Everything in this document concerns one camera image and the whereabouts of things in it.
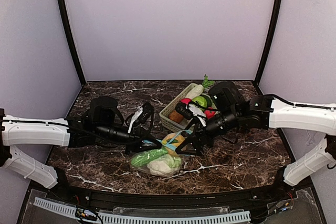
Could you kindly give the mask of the yellow peach toy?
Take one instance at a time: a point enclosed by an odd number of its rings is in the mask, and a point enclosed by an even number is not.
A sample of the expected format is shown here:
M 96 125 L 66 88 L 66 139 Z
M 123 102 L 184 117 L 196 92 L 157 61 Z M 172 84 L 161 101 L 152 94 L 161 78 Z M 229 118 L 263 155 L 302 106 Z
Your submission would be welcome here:
M 178 133 L 170 133 L 163 140 L 162 145 L 172 156 L 178 156 L 175 149 L 184 142 L 185 137 Z

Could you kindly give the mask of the white green cabbage toy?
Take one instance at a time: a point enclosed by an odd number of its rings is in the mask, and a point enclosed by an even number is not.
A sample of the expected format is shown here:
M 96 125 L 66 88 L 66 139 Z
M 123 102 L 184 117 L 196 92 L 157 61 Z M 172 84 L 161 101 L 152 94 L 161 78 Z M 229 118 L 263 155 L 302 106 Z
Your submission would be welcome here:
M 151 162 L 146 166 L 151 175 L 169 177 L 175 174 L 182 165 L 182 159 L 178 156 L 165 154 Z

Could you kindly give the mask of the clear zip bag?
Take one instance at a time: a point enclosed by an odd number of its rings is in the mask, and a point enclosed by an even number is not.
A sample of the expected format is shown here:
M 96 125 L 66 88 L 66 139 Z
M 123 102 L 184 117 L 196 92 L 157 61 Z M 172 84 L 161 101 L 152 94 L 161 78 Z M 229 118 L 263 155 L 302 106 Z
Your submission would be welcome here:
M 182 130 L 166 135 L 164 139 L 159 140 L 161 148 L 133 155 L 130 159 L 131 167 L 154 176 L 173 176 L 188 159 L 187 155 L 178 154 L 176 149 L 191 133 L 191 130 Z

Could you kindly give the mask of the green leafy vegetable toy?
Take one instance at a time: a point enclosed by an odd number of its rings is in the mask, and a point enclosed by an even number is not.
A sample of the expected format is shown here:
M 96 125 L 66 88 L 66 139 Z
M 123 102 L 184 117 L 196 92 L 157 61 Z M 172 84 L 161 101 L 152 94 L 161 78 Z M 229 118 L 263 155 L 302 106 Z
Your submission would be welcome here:
M 131 166 L 138 168 L 147 165 L 149 162 L 167 154 L 168 151 L 165 148 L 151 150 L 151 151 L 144 151 L 135 154 L 131 158 Z

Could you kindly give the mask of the round red fruit toy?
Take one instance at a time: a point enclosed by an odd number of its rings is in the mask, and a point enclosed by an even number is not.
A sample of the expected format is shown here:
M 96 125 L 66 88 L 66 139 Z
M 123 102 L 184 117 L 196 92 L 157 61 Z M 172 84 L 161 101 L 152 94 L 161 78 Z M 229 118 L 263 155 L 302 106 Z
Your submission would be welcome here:
M 183 98 L 180 100 L 181 103 L 188 105 L 192 100 L 189 98 Z

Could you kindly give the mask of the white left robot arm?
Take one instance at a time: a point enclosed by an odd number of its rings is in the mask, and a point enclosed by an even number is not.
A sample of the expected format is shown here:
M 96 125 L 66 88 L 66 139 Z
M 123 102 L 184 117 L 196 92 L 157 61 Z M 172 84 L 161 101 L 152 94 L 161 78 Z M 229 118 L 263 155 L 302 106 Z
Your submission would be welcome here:
M 131 115 L 125 125 L 116 99 L 101 96 L 90 102 L 89 109 L 78 118 L 38 120 L 21 119 L 1 109 L 1 167 L 33 180 L 47 189 L 68 185 L 65 172 L 42 164 L 25 154 L 21 144 L 53 145 L 80 148 L 98 145 L 99 140 L 123 145 L 126 152 L 160 149 L 162 144 L 145 130 L 146 122 L 154 121 L 154 107 L 146 102 Z

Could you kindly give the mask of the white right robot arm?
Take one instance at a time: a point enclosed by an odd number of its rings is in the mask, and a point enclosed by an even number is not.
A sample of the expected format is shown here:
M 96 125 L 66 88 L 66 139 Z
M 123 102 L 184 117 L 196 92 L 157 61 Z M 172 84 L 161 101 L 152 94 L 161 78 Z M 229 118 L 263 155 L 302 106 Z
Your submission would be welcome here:
M 197 114 L 200 105 L 178 103 L 176 110 L 186 118 L 197 118 L 195 126 L 176 149 L 178 154 L 202 155 L 203 146 L 231 129 L 301 129 L 325 133 L 324 139 L 302 158 L 280 168 L 274 186 L 295 187 L 306 177 L 335 162 L 335 104 L 307 104 L 287 101 L 277 95 L 257 95 L 246 101 L 232 81 L 223 81 L 209 89 L 216 114 L 204 120 Z

